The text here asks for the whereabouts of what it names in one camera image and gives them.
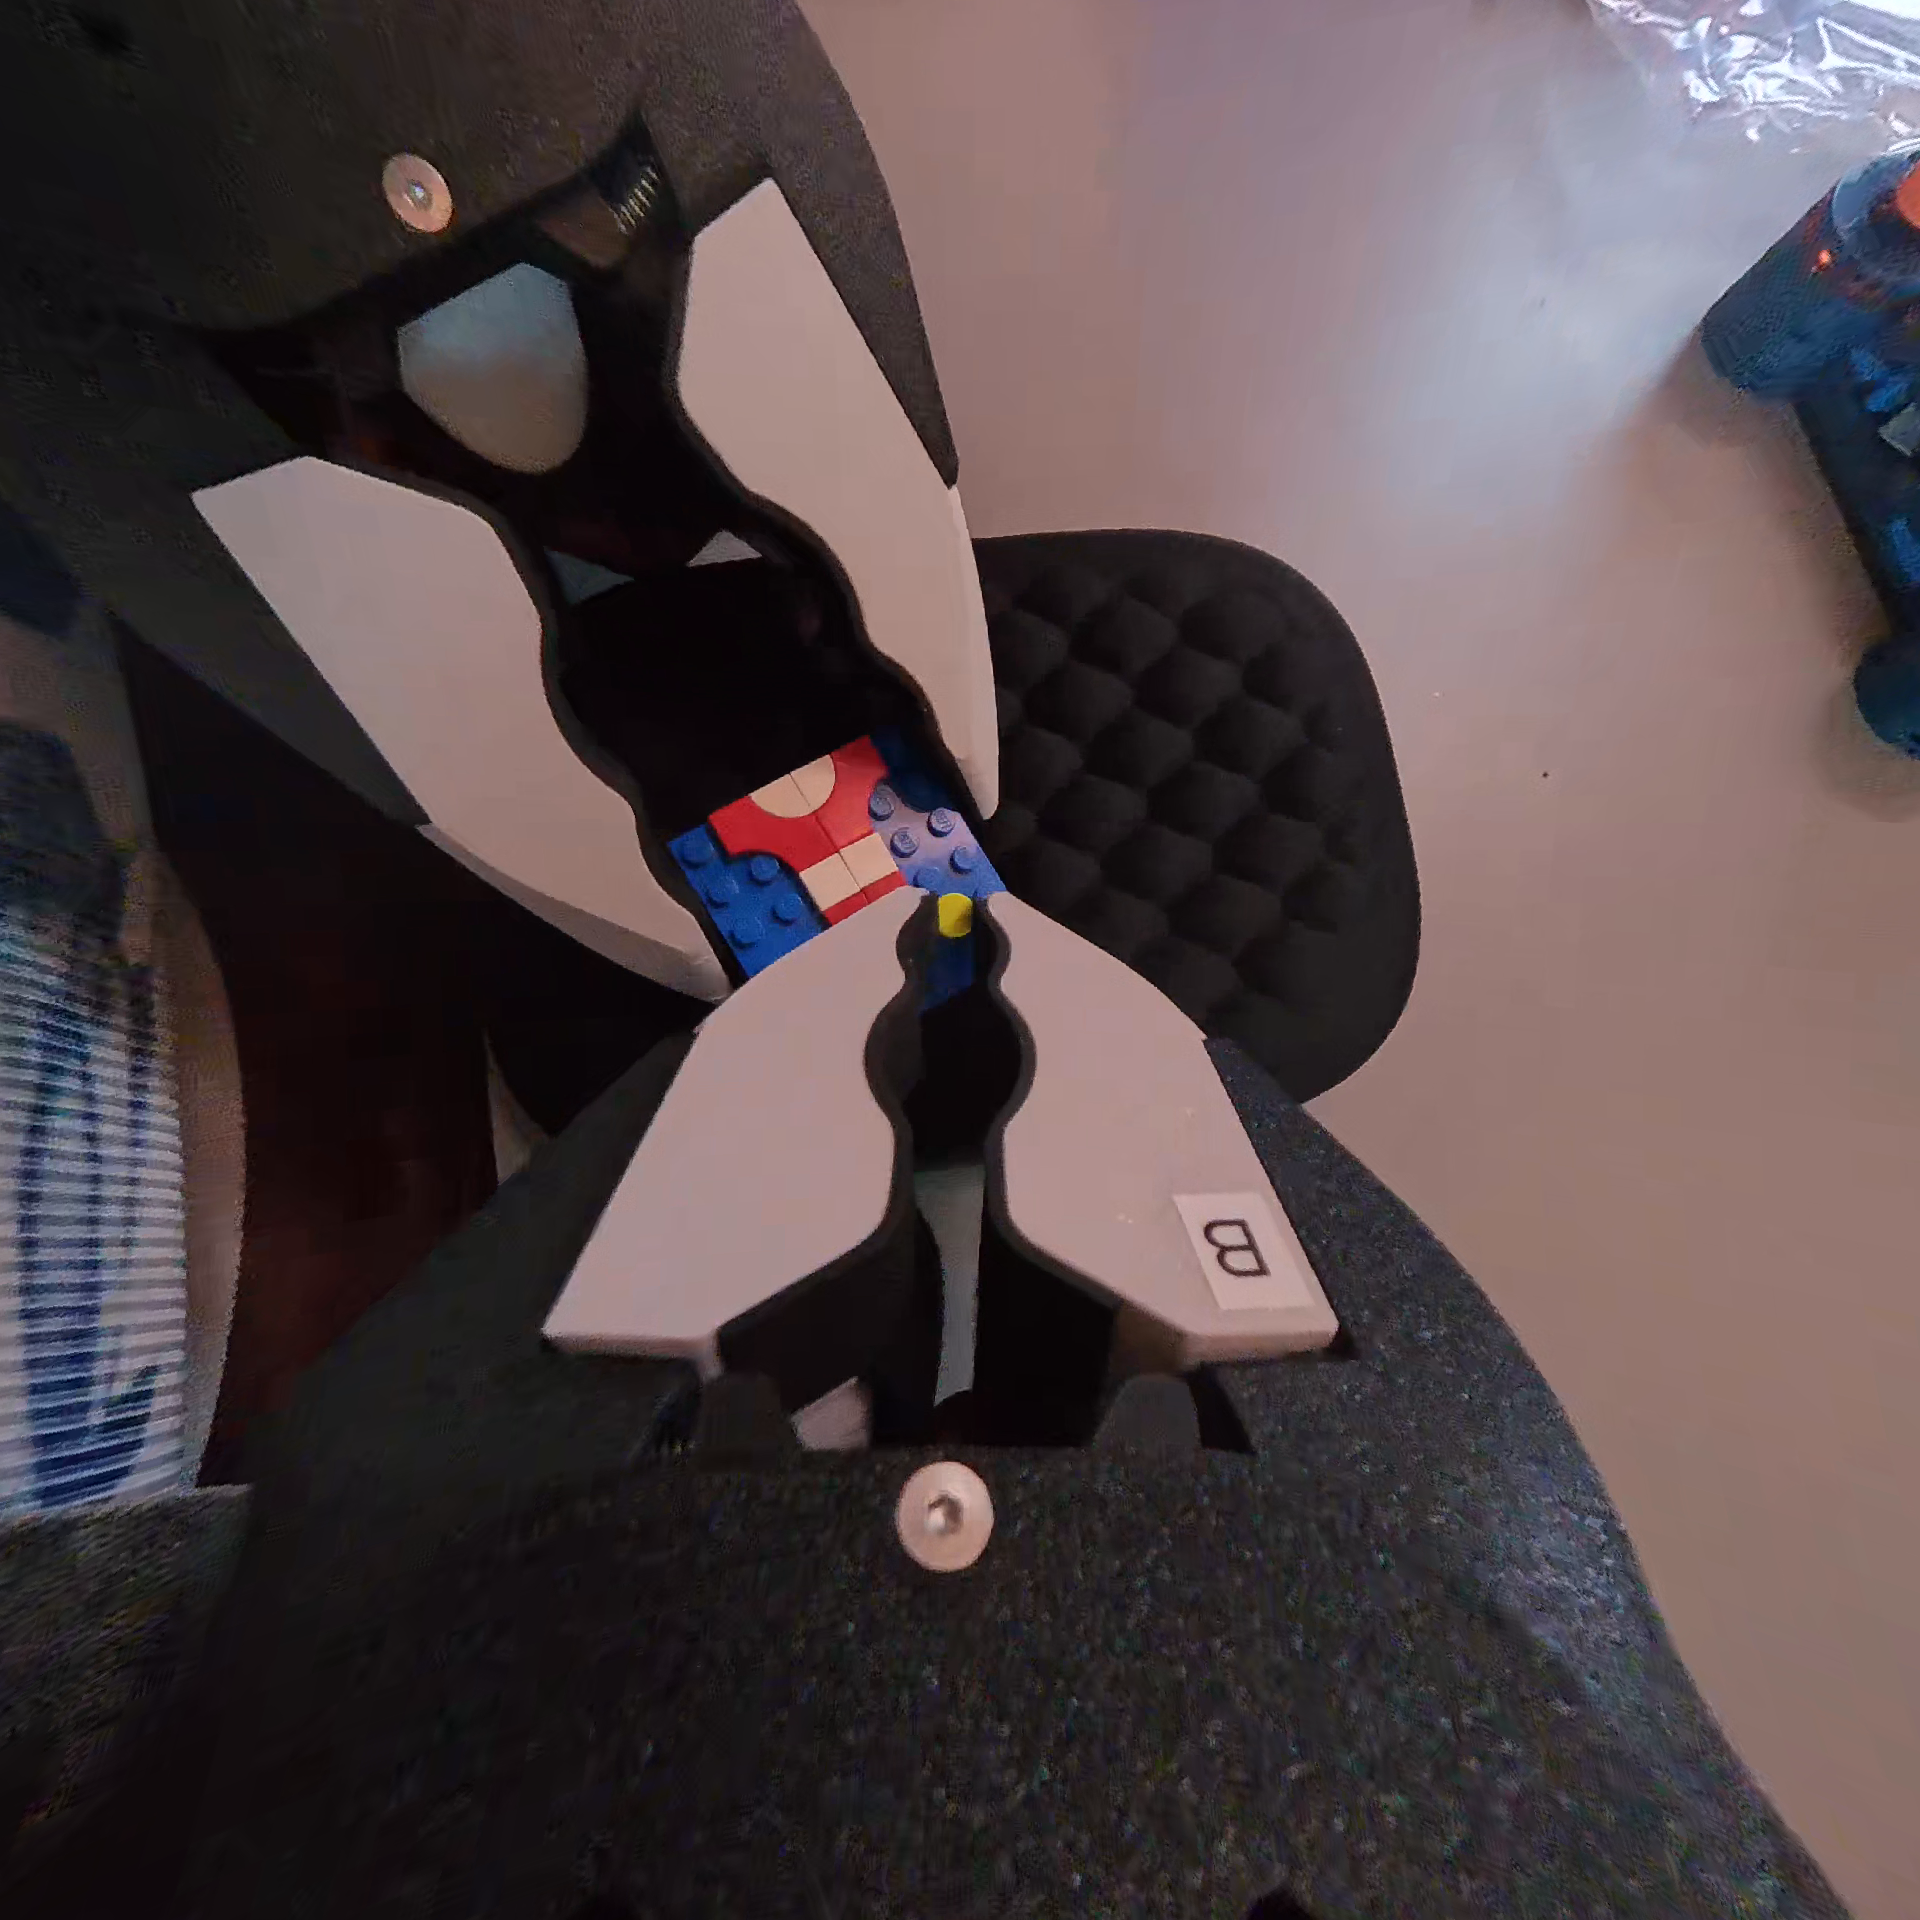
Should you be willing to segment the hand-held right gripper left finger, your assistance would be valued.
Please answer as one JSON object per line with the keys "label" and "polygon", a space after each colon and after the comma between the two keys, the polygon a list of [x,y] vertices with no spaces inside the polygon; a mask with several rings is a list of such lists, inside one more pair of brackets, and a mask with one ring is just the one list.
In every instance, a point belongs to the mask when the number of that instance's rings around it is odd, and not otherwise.
{"label": "hand-held right gripper left finger", "polygon": [[655,1119],[542,1324],[565,1352],[691,1364],[704,1378],[845,1378],[780,1312],[877,1252],[910,1178],[871,1045],[916,995],[902,886],[727,999],[692,1035]]}

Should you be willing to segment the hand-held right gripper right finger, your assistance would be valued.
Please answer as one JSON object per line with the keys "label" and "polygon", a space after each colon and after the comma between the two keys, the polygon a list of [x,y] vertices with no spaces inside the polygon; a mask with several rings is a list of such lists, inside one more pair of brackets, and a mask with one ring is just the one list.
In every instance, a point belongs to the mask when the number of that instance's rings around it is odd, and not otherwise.
{"label": "hand-held right gripper right finger", "polygon": [[1200,1026],[1039,909],[982,902],[1021,1042],[987,1143],[997,1234],[1111,1310],[1111,1370],[1323,1354],[1338,1316]]}

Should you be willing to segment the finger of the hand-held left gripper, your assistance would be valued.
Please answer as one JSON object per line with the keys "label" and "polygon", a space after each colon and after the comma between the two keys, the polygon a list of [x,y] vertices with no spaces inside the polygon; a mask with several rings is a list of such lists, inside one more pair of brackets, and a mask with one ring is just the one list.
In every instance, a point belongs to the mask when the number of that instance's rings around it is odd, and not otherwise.
{"label": "finger of the hand-held left gripper", "polygon": [[997,676],[963,499],[778,183],[695,235],[672,384],[735,490],[836,568],[865,641],[918,694],[975,808],[992,816]]}
{"label": "finger of the hand-held left gripper", "polygon": [[423,808],[423,837],[620,968],[732,982],[651,860],[638,788],[561,692],[555,612],[466,502],[296,456],[194,492],[229,559]]}

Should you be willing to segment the blue toy plate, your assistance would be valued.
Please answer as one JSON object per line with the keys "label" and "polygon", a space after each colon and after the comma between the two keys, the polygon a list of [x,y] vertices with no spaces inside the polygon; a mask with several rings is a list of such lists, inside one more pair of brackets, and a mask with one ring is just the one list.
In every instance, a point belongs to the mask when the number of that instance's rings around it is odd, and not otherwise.
{"label": "blue toy plate", "polygon": [[[873,793],[873,816],[877,831],[899,859],[900,875],[908,883],[907,890],[937,901],[943,894],[967,894],[973,902],[1003,894],[1004,880],[981,837],[953,802],[948,785],[907,734],[881,730],[869,738],[886,765],[886,781]],[[674,837],[668,851],[691,883],[713,931],[747,976],[766,973],[829,928],[873,906],[829,925],[808,902],[791,866],[766,855],[729,855],[708,824],[711,816]],[[937,939],[925,968],[925,1013],[973,988],[978,956],[975,932],[964,940]]]}

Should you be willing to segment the red white toy tiles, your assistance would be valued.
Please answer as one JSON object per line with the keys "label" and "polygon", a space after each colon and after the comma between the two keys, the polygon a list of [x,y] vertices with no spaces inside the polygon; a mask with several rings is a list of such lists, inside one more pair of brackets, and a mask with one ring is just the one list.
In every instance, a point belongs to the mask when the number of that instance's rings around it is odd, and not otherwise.
{"label": "red white toy tiles", "polygon": [[862,734],[731,802],[708,824],[729,855],[789,866],[833,926],[908,886],[873,816],[873,794],[889,776],[877,742]]}

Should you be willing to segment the black foam-lined case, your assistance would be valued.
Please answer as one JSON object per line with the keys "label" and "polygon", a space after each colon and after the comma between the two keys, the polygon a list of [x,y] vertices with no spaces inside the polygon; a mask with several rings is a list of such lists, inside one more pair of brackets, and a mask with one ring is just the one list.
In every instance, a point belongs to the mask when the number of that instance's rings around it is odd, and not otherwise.
{"label": "black foam-lined case", "polygon": [[[1140,973],[1295,1100],[1415,984],[1422,901],[1357,637],[1300,572],[1182,533],[978,541],[1014,896]],[[931,756],[816,574],[662,571],[567,611],[558,689],[664,839],[861,738]]]}

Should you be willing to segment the toy handheld game console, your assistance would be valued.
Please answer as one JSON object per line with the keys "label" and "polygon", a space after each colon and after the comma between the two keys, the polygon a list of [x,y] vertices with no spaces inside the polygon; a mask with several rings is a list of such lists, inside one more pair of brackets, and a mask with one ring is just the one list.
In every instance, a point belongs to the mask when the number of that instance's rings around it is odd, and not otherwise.
{"label": "toy handheld game console", "polygon": [[1888,633],[1852,676],[1867,729],[1918,756],[1918,151],[1812,204],[1699,324],[1719,378],[1797,418]]}

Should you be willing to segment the clear plastic bag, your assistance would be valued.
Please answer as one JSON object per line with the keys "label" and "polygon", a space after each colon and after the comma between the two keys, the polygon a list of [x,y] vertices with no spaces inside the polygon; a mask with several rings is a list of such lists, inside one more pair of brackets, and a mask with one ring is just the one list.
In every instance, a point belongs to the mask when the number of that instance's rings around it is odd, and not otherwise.
{"label": "clear plastic bag", "polygon": [[1590,3],[1647,88],[1690,121],[1802,146],[1916,140],[1914,3]]}

